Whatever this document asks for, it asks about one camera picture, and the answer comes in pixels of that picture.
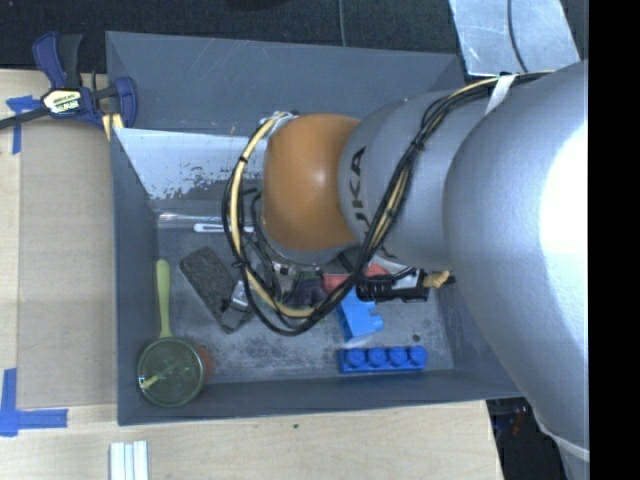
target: blue lego brick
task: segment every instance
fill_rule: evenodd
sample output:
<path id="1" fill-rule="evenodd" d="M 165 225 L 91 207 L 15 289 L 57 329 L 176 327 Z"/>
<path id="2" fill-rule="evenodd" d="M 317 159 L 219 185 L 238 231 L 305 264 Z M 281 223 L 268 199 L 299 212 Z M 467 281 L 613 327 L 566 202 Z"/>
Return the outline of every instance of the blue lego brick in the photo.
<path id="1" fill-rule="evenodd" d="M 338 351 L 342 373 L 405 372 L 427 366 L 424 347 L 350 348 Z"/>
<path id="2" fill-rule="evenodd" d="M 336 309 L 338 322 L 346 342 L 382 329 L 384 326 L 382 317 L 371 313 L 375 308 L 375 302 L 360 300 L 356 295 L 355 288 L 347 294 Z"/>

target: black carpet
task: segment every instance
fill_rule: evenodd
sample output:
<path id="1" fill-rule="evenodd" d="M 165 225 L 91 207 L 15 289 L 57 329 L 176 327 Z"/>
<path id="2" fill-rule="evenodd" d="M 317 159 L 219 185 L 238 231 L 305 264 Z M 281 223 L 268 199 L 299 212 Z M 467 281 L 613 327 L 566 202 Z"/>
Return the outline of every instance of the black carpet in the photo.
<path id="1" fill-rule="evenodd" d="M 588 52 L 589 0 L 561 0 L 581 58 Z M 45 32 L 85 35 L 80 70 L 106 72 L 107 30 L 456 53 L 447 0 L 0 0 L 0 66 L 34 68 Z M 551 440 L 518 407 L 490 402 L 507 480 L 562 480 Z"/>

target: magnifying glass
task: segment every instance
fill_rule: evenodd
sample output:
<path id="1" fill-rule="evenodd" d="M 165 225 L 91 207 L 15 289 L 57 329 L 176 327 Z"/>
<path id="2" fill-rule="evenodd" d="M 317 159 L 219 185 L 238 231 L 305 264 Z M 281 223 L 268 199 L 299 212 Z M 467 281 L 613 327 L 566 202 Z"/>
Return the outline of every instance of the magnifying glass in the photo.
<path id="1" fill-rule="evenodd" d="M 202 345 L 176 338 L 169 323 L 171 269 L 156 262 L 156 287 L 160 308 L 160 335 L 147 345 L 138 359 L 138 385 L 147 400 L 161 407 L 191 402 L 213 371 L 213 359 Z"/>

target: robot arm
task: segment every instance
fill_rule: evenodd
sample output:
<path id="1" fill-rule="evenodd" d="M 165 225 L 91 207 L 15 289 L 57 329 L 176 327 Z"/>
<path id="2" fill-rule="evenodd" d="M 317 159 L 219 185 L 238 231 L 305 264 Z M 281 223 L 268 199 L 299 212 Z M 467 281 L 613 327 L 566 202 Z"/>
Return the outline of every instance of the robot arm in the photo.
<path id="1" fill-rule="evenodd" d="M 516 77 L 489 111 L 496 80 L 393 103 L 362 122 L 288 119 L 265 156 L 265 240 L 304 265 L 354 245 L 360 253 L 353 275 L 302 313 L 257 290 L 275 312 L 306 318 L 306 329 L 374 253 L 451 271 L 576 476 L 589 461 L 587 71 L 584 62 Z M 231 227 L 240 229 L 233 215 Z M 247 273 L 253 288 L 255 277 Z"/>

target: gray bin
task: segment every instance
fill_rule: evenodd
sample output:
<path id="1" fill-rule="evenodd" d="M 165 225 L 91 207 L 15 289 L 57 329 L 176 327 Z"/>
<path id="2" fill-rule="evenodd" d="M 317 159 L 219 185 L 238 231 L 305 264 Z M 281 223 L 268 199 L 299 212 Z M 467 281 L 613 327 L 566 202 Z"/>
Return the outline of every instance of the gray bin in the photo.
<path id="1" fill-rule="evenodd" d="M 441 54 L 109 33 L 107 58 L 110 79 L 130 76 L 136 83 L 136 129 L 166 132 L 169 138 L 185 132 L 248 135 L 259 119 L 275 110 L 362 118 L 392 101 L 464 83 L 459 60 Z M 333 314 L 296 338 L 278 336 L 256 318 L 236 333 L 225 334 L 178 268 L 183 257 L 209 246 L 229 273 L 237 275 L 224 236 L 192 229 L 193 218 L 220 214 L 224 180 L 212 179 L 206 189 L 194 184 L 193 190 L 171 191 L 168 175 L 164 190 L 152 190 L 148 177 L 140 176 L 139 158 L 131 158 L 126 147 L 132 134 L 136 130 L 124 130 L 111 143 L 119 424 L 520 395 L 455 284 L 432 291 L 426 303 L 385 303 L 376 309 L 384 329 L 366 346 L 422 345 L 429 358 L 420 372 L 340 374 L 337 351 L 345 345 Z M 190 140 L 199 139 L 192 135 Z M 167 147 L 166 140 L 147 140 L 138 143 L 143 144 L 142 153 L 139 147 L 136 154 L 144 156 L 148 148 L 155 160 L 145 168 L 171 171 L 181 152 L 191 153 L 187 143 L 176 139 Z M 180 217 L 162 217 L 168 213 Z M 159 257 L 167 258 L 172 267 L 174 334 L 206 345 L 216 363 L 200 396 L 172 409 L 150 404 L 136 382 L 138 356 L 159 332 L 153 281 Z"/>

